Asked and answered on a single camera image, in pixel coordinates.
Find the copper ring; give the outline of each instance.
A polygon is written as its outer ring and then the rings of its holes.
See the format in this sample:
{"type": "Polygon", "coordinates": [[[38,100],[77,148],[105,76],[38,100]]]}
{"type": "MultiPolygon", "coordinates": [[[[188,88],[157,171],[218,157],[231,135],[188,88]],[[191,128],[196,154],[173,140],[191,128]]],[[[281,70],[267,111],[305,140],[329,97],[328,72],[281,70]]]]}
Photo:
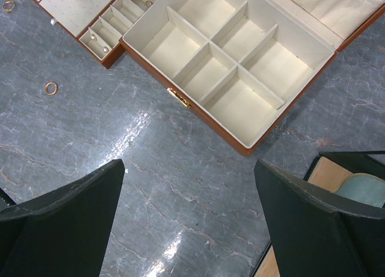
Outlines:
{"type": "Polygon", "coordinates": [[[16,7],[16,3],[15,3],[14,1],[7,1],[6,3],[4,3],[4,4],[2,5],[2,9],[3,9],[5,12],[7,12],[7,13],[11,12],[15,7],[16,7]],[[7,5],[10,5],[10,4],[12,5],[11,8],[6,8],[6,6],[7,6],[7,5]]]}
{"type": "Polygon", "coordinates": [[[44,91],[45,91],[48,95],[54,95],[54,94],[56,94],[56,92],[58,92],[58,89],[59,89],[59,87],[58,87],[58,85],[57,85],[56,83],[54,83],[54,82],[49,82],[49,83],[46,84],[46,87],[44,88],[44,91]],[[55,87],[55,90],[54,90],[54,92],[49,93],[49,92],[48,92],[48,88],[49,88],[51,85],[53,85],[53,86],[55,87]]]}

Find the gold latch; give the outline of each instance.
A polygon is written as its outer ring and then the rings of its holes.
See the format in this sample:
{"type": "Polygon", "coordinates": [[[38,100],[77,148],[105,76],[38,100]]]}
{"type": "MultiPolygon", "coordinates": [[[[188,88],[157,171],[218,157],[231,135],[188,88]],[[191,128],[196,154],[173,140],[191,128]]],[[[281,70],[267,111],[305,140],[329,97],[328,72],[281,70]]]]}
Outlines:
{"type": "Polygon", "coordinates": [[[172,88],[167,89],[168,93],[174,96],[178,101],[180,101],[188,110],[191,108],[191,104],[189,104],[183,97],[178,94],[175,90],[172,88]]]}

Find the open jewelry box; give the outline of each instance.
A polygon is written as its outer ring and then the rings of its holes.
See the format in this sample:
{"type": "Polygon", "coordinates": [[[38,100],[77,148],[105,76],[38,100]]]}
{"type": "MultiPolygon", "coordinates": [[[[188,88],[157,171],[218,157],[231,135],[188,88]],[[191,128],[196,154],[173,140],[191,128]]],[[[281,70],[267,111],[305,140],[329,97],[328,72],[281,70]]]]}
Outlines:
{"type": "Polygon", "coordinates": [[[155,0],[34,1],[108,69],[125,51],[119,39],[155,0]]]}
{"type": "Polygon", "coordinates": [[[385,0],[35,2],[106,68],[127,51],[243,155],[385,12],[385,0]]]}
{"type": "MultiPolygon", "coordinates": [[[[309,0],[296,1],[305,7],[309,0]]],[[[293,0],[158,0],[121,42],[173,96],[248,155],[383,2],[341,0],[342,12],[329,16],[322,15],[329,7],[313,8],[322,23],[293,0]],[[343,27],[334,19],[340,14],[343,27]]]]}

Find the gray marble tile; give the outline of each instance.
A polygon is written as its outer ring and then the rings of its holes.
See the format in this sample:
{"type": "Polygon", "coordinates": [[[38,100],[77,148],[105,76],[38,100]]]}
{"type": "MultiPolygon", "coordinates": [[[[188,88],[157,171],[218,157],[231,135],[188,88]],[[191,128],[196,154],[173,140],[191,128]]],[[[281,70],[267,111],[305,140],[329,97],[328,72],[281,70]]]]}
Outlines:
{"type": "Polygon", "coordinates": [[[0,187],[23,202],[122,158],[101,276],[248,276],[269,239],[258,158],[303,176],[319,151],[384,148],[384,16],[245,158],[128,55],[106,70],[31,0],[14,1],[0,14],[0,187]]]}

